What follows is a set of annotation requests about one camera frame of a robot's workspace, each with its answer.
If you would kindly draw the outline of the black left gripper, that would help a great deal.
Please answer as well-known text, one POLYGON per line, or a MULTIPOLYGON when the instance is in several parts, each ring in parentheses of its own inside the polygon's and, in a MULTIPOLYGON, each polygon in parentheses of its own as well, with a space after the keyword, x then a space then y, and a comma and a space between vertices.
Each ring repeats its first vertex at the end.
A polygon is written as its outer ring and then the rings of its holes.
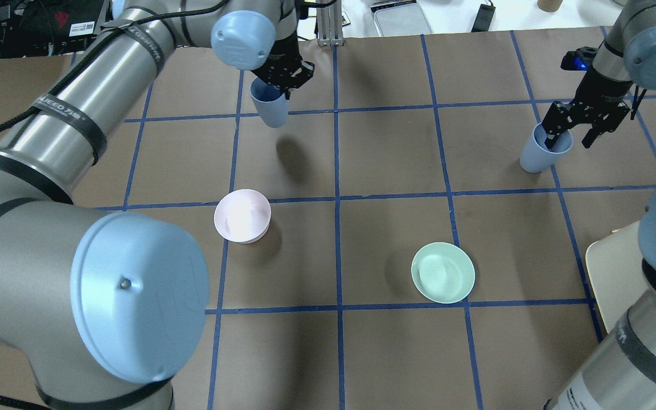
POLYGON ((315 71, 315 64, 302 57, 299 43, 297 34, 276 40, 266 61, 252 70, 257 78, 273 85, 286 100, 291 99, 293 90, 310 81, 315 71))

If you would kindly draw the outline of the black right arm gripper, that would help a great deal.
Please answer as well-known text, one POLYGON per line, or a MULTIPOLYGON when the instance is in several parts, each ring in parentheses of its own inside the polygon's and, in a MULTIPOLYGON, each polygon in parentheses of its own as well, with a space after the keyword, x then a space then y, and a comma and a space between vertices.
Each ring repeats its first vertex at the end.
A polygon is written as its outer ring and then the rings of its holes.
POLYGON ((545 148, 552 151, 566 128, 591 124, 581 140, 587 150, 605 133, 604 128, 616 128, 630 112, 623 101, 631 88, 630 80, 607 77, 586 63, 585 75, 569 103, 555 101, 542 120, 546 134, 545 148))

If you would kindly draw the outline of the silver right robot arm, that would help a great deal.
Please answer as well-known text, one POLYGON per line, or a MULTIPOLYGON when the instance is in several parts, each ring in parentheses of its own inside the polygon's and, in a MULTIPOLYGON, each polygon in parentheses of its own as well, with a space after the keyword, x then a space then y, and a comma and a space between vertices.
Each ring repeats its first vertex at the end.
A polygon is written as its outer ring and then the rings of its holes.
MULTIPOLYGON (((578 124, 589 124, 583 146, 634 116, 646 91, 656 90, 656 1, 629 1, 598 48, 567 52, 561 67, 586 72, 572 101, 555 101, 534 129, 536 147, 552 153, 578 124)), ((638 246, 646 290, 617 320, 592 356, 545 409, 656 409, 656 189, 639 222, 638 246)))

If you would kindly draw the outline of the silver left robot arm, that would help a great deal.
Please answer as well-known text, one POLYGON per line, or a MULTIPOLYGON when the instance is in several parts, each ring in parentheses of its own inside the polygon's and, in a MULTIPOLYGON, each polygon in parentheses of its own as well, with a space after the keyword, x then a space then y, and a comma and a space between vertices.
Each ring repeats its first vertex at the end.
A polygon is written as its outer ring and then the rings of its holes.
POLYGON ((0 124, 0 346, 48 409, 174 409, 206 326, 207 262, 184 228, 75 191, 180 48, 279 91, 312 76, 295 1, 121 1, 83 57, 0 124))

